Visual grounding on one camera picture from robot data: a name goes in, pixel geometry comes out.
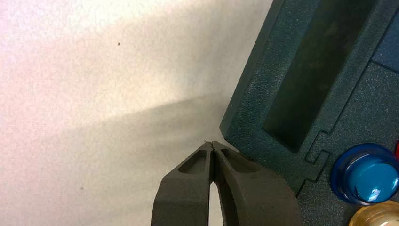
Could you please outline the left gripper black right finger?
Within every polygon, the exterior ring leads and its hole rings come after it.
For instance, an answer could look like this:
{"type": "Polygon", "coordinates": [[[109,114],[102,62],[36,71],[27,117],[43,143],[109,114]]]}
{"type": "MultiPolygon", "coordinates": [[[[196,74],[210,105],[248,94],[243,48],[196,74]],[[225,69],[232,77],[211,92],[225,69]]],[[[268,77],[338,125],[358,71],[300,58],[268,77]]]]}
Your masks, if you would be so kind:
{"type": "Polygon", "coordinates": [[[221,143],[212,146],[223,225],[302,225],[298,200],[283,177],[221,143]]]}

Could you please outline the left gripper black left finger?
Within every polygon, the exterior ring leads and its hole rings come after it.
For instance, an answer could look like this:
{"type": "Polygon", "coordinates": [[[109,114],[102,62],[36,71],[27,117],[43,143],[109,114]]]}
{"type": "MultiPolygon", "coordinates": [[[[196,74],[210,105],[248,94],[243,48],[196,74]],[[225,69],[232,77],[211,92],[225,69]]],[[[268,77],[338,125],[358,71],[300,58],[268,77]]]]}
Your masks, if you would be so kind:
{"type": "Polygon", "coordinates": [[[213,182],[213,145],[206,141],[160,182],[151,225],[207,226],[213,182]]]}

